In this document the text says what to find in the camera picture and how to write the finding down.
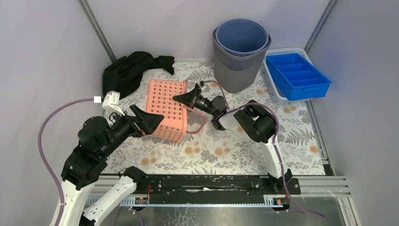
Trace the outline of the pink plastic basket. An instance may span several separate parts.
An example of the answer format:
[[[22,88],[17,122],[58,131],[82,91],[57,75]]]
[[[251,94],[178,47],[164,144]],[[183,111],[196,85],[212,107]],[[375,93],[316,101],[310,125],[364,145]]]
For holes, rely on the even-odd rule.
[[[206,119],[200,112],[190,107],[182,106],[172,99],[174,96],[186,93],[187,88],[187,80],[150,80],[146,94],[145,111],[164,116],[163,121],[152,133],[152,136],[179,143],[185,134],[196,134],[203,128]],[[195,113],[202,119],[201,125],[195,131],[187,130],[188,111]]]

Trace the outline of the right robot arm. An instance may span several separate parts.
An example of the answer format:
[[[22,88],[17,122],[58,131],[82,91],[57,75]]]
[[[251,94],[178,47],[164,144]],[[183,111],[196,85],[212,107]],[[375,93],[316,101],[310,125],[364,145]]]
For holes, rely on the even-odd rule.
[[[198,109],[212,115],[211,123],[222,131],[236,125],[241,126],[247,136],[257,143],[268,165],[270,188],[276,194],[288,189],[292,178],[290,169],[285,166],[278,145],[279,121],[276,114],[267,106],[250,100],[246,104],[230,110],[225,95],[209,100],[202,96],[201,84],[191,91],[173,97],[189,110]]]

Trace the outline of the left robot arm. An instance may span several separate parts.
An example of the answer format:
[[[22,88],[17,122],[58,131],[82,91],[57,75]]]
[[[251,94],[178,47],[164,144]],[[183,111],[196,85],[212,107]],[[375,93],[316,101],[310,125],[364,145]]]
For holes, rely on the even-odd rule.
[[[130,194],[147,191],[147,175],[137,167],[127,168],[116,184],[97,202],[86,207],[87,198],[107,167],[107,158],[129,137],[151,135],[164,116],[142,111],[119,116],[112,126],[102,116],[87,119],[78,132],[79,142],[65,161],[61,173],[63,191],[51,225],[99,226]]]

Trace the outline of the blue divided plastic tray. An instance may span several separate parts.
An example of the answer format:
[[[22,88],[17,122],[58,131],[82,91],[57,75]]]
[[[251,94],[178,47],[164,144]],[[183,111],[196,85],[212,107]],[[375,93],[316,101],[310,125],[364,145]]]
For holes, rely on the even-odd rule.
[[[272,78],[290,101],[324,97],[331,80],[297,53],[269,56]]]

